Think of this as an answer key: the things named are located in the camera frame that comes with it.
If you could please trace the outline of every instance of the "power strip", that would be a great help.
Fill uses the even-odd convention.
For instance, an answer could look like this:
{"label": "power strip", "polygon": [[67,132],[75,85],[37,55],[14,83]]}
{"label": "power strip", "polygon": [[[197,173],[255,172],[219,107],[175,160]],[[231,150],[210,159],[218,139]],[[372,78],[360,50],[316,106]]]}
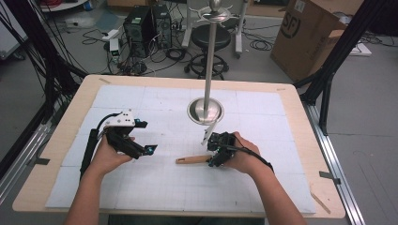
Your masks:
{"label": "power strip", "polygon": [[108,36],[104,36],[104,37],[102,37],[102,39],[109,40],[109,39],[115,37],[117,34],[119,34],[119,30],[111,30],[110,32],[108,32]]}

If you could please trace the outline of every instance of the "table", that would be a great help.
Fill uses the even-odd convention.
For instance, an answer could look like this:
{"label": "table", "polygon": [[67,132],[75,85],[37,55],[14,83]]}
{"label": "table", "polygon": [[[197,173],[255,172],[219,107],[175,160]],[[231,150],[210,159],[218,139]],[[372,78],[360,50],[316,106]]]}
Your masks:
{"label": "table", "polygon": [[[75,98],[57,126],[52,138],[41,154],[50,159],[46,166],[36,165],[17,196],[13,209],[19,212],[65,212],[62,209],[46,208],[59,167],[68,152],[84,117],[91,107],[102,85],[136,85],[170,88],[204,89],[205,81],[145,77],[116,77],[90,75],[84,79]],[[345,210],[333,181],[319,176],[319,172],[328,172],[314,132],[299,100],[295,87],[291,84],[263,82],[225,82],[213,81],[212,89],[261,91],[278,93],[282,99],[286,116],[291,127],[298,154],[307,175],[307,180],[314,198],[316,213],[304,215],[307,218],[343,218]],[[131,210],[102,210],[101,213],[134,214]]]}

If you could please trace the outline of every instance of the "black chair seat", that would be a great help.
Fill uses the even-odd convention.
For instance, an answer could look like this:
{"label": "black chair seat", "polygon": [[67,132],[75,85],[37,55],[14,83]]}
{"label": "black chair seat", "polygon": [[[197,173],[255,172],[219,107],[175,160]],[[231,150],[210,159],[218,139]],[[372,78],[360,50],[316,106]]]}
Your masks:
{"label": "black chair seat", "polygon": [[[210,34],[210,25],[201,25],[192,30],[191,40],[201,49],[208,48],[208,36]],[[216,41],[214,50],[220,50],[229,45],[231,34],[224,28],[217,26]]]}

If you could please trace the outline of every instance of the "computer tower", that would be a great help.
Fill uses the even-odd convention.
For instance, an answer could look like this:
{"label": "computer tower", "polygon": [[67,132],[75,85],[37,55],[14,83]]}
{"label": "computer tower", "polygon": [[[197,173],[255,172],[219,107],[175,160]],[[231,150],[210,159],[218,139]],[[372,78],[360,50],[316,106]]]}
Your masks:
{"label": "computer tower", "polygon": [[123,23],[131,54],[149,56],[149,42],[156,36],[150,6],[134,6]]}
{"label": "computer tower", "polygon": [[158,35],[158,48],[169,49],[172,47],[172,19],[169,9],[165,4],[152,6],[155,31]]}

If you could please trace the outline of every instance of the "white mat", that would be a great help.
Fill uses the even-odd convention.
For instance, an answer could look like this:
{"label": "white mat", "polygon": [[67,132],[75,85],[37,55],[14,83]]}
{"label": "white mat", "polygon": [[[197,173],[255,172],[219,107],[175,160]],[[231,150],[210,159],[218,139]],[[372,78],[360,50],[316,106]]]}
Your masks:
{"label": "white mat", "polygon": [[[100,207],[193,212],[264,212],[253,180],[229,168],[205,163],[176,165],[176,158],[206,153],[200,142],[207,127],[187,115],[189,103],[204,90],[105,85],[88,112],[65,157],[47,207],[70,207],[91,128],[109,113],[133,109],[147,128],[130,134],[142,146],[158,144],[153,156],[140,157],[107,174]],[[301,213],[315,213],[305,174],[278,94],[212,90],[225,115],[215,132],[240,134],[257,144]]]}

